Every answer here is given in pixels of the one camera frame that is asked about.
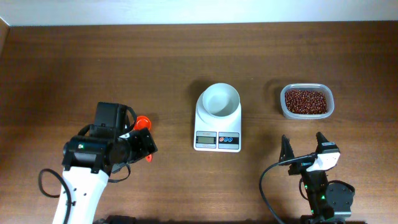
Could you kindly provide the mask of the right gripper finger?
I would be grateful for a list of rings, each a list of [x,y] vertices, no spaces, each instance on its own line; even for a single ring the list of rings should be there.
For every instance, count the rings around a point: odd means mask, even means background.
[[[291,164],[292,159],[294,158],[295,156],[292,146],[290,145],[289,138],[286,135],[282,135],[279,162],[284,162],[285,164]]]
[[[328,143],[328,140],[326,137],[321,132],[316,133],[316,139],[317,139],[317,148],[316,148],[316,153],[322,153],[326,148],[327,145],[323,145],[323,143]]]

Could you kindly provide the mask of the orange plastic measuring scoop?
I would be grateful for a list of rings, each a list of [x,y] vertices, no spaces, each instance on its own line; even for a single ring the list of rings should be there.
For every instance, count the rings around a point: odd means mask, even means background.
[[[153,153],[155,151],[155,144],[153,143],[152,136],[150,135],[150,129],[152,123],[146,116],[138,116],[134,130],[139,134],[139,145],[140,151],[145,155],[147,162],[152,162]]]

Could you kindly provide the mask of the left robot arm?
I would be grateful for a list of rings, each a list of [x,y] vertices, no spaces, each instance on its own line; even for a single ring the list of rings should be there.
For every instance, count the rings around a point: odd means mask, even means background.
[[[157,152],[148,128],[136,130],[134,110],[99,102],[95,120],[64,145],[62,191],[54,223],[93,223],[112,173]]]

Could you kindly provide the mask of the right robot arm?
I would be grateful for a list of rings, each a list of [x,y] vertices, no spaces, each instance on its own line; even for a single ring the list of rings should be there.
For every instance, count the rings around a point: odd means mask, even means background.
[[[345,223],[351,216],[355,188],[340,180],[328,180],[326,172],[340,158],[338,146],[321,132],[316,133],[317,148],[306,156],[294,156],[290,141],[281,138],[279,162],[289,166],[289,175],[300,175],[300,193],[307,195],[311,215],[302,215],[300,223]]]

